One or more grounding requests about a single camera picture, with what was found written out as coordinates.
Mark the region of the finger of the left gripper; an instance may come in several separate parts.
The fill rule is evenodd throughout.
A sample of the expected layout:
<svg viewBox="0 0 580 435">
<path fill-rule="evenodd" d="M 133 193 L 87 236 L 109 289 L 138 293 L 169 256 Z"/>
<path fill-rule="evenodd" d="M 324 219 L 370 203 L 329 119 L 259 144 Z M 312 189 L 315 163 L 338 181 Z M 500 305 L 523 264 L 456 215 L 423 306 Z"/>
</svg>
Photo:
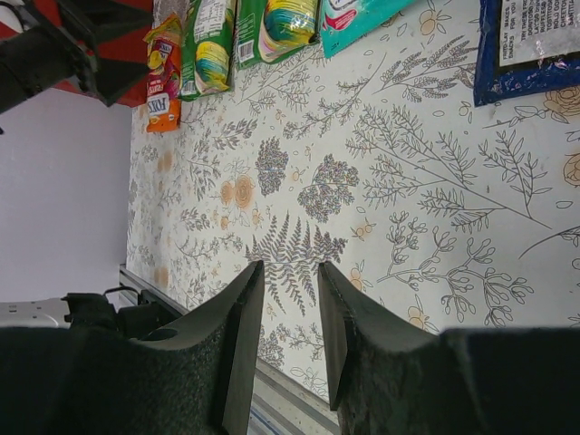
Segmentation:
<svg viewBox="0 0 580 435">
<path fill-rule="evenodd" d="M 97 80 L 95 89 L 89 87 L 82 90 L 79 81 L 73 76 L 67 79 L 67 91 L 83 94 L 102 102 L 115 103 L 137 107 L 147 99 L 147 50 L 143 41 L 150 27 L 139 30 L 109 41 L 96 47 L 99 70 L 94 78 Z"/>
<path fill-rule="evenodd" d="M 152 12 L 109 0 L 59 0 L 58 12 L 66 32 L 93 50 L 153 21 Z"/>
</svg>

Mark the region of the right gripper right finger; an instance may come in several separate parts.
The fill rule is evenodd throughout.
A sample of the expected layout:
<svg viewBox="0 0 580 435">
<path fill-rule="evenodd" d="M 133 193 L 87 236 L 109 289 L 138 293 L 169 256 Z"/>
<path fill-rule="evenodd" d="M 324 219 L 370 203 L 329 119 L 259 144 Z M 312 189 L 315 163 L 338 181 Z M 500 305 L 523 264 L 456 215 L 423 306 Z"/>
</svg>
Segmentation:
<svg viewBox="0 0 580 435">
<path fill-rule="evenodd" d="M 579 332 L 452 328 L 432 334 L 331 263 L 318 288 L 329 404 L 344 434 L 576 434 Z"/>
</svg>

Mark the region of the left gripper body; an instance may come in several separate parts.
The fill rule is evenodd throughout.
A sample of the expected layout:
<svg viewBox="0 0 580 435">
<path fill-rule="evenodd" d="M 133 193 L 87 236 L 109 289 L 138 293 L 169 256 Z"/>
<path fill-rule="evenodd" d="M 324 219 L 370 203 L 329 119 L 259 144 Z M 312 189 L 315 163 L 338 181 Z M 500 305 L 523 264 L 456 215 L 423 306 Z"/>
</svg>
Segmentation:
<svg viewBox="0 0 580 435">
<path fill-rule="evenodd" d="M 95 67 L 88 49 L 61 29 L 37 25 L 1 42 L 1 112 L 63 81 L 95 93 Z"/>
</svg>

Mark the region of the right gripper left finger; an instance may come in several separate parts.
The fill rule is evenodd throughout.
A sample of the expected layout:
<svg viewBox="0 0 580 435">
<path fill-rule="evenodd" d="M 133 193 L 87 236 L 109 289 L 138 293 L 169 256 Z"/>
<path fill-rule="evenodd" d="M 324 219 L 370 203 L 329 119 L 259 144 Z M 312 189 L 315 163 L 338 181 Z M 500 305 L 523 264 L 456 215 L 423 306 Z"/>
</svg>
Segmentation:
<svg viewBox="0 0 580 435">
<path fill-rule="evenodd" d="M 249 264 L 172 322 L 68 294 L 65 327 L 1 331 L 4 434 L 244 434 L 265 293 Z"/>
</svg>

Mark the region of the orange Fox's candy bag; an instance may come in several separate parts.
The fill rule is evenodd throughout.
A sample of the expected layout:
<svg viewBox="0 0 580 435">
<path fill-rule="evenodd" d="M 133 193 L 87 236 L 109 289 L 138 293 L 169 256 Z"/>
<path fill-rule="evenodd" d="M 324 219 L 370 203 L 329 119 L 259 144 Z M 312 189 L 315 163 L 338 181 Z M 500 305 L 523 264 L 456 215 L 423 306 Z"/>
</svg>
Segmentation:
<svg viewBox="0 0 580 435">
<path fill-rule="evenodd" d="M 181 40 L 182 26 L 176 14 L 151 29 L 143 39 L 148 44 L 148 133 L 175 131 L 179 127 Z"/>
</svg>

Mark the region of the green yellow snack bag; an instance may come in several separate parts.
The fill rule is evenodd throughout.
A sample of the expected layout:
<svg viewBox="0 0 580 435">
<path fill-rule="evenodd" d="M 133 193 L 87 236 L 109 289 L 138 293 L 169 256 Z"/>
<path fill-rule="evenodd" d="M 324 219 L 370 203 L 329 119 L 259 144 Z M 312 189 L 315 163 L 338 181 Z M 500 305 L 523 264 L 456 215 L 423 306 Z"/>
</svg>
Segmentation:
<svg viewBox="0 0 580 435">
<path fill-rule="evenodd" d="M 237 2 L 237 67 L 279 63 L 315 43 L 319 4 L 317 0 Z"/>
</svg>

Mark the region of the green white snack packet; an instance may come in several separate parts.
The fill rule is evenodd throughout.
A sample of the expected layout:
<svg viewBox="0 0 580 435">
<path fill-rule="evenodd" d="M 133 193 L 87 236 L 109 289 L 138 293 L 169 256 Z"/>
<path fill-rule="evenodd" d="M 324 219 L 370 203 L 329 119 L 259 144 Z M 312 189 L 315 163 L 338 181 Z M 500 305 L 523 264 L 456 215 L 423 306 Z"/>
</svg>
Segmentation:
<svg viewBox="0 0 580 435">
<path fill-rule="evenodd" d="M 323 0 L 319 15 L 325 58 L 332 58 L 412 3 L 412 0 Z"/>
</svg>

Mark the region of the blue chips bag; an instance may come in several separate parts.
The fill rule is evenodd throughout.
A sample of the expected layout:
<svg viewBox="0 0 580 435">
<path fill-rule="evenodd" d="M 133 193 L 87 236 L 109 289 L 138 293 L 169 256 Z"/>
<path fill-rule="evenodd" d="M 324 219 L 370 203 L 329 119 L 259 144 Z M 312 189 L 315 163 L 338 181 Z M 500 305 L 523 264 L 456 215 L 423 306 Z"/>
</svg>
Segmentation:
<svg viewBox="0 0 580 435">
<path fill-rule="evenodd" d="M 476 106 L 579 84 L 579 3 L 482 1 Z"/>
</svg>

